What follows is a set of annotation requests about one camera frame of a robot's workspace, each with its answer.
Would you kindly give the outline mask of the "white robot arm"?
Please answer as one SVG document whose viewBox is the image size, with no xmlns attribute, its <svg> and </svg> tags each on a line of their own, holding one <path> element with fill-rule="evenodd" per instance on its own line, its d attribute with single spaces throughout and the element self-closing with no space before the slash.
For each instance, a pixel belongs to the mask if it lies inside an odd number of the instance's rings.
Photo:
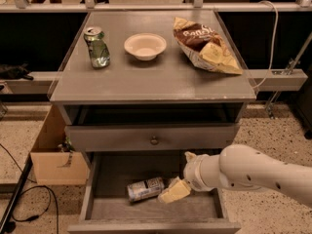
<svg viewBox="0 0 312 234">
<path fill-rule="evenodd" d="M 268 188 L 312 207 L 312 168 L 273 159 L 243 145 L 232 144 L 218 155 L 185 152 L 183 179 L 174 178 L 158 196 L 169 204 L 187 197 L 192 190 L 208 192 L 215 188 L 258 191 Z"/>
</svg>

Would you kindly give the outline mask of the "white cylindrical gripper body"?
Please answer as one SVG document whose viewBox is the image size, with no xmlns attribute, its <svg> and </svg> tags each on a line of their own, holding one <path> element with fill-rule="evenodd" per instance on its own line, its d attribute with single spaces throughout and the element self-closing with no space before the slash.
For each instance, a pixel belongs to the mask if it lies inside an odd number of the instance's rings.
<svg viewBox="0 0 312 234">
<path fill-rule="evenodd" d="M 211 191 L 220 187 L 219 156 L 202 154 L 190 162 L 186 161 L 183 176 L 186 183 L 195 191 Z"/>
</svg>

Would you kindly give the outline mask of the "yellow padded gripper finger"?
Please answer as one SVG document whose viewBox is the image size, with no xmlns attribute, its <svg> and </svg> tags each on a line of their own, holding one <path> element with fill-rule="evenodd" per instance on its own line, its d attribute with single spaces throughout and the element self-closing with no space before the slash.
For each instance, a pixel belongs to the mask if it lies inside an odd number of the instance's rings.
<svg viewBox="0 0 312 234">
<path fill-rule="evenodd" d="M 187 162 L 190 162 L 190 161 L 192 161 L 193 159 L 195 159 L 197 157 L 197 155 L 195 153 L 192 153 L 192 152 L 189 152 L 189 151 L 186 151 L 184 153 L 184 155 L 185 155 L 185 158 L 186 158 Z"/>
<path fill-rule="evenodd" d="M 184 179 L 174 178 L 169 186 L 158 195 L 158 200 L 164 204 L 170 204 L 187 197 L 191 192 L 191 187 Z"/>
</svg>

